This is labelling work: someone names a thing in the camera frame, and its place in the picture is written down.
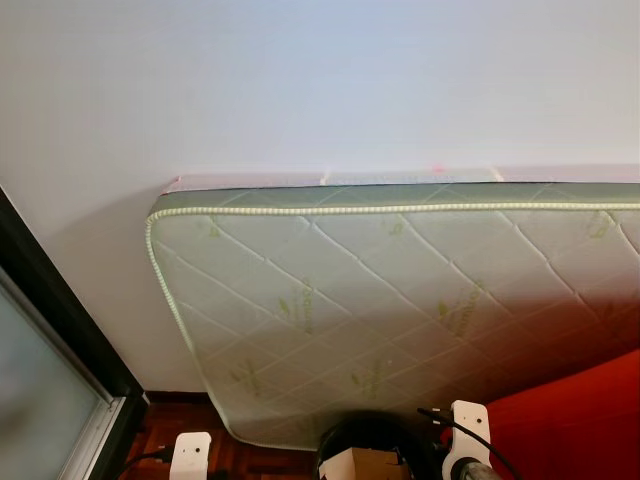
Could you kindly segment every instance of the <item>mattress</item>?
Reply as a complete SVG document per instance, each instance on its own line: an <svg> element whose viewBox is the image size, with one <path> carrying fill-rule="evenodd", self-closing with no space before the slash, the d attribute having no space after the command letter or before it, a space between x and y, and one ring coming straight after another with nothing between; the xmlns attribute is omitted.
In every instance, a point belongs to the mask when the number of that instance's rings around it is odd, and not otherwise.
<svg viewBox="0 0 640 480"><path fill-rule="evenodd" d="M314 449L345 414L487 402L638 343L640 186L161 196L146 241L229 432Z"/></svg>

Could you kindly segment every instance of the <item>wooden floor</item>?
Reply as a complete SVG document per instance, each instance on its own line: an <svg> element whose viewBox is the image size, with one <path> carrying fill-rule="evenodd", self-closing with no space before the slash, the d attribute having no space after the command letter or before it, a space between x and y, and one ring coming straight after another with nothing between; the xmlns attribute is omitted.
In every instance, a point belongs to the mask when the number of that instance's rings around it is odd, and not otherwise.
<svg viewBox="0 0 640 480"><path fill-rule="evenodd" d="M181 432L207 431L212 444L209 478L228 472L229 480L309 480L313 453L254 447L240 443L227 433L211 404L152 403L129 458L173 445ZM169 465L142 460L121 480L167 480Z"/></svg>

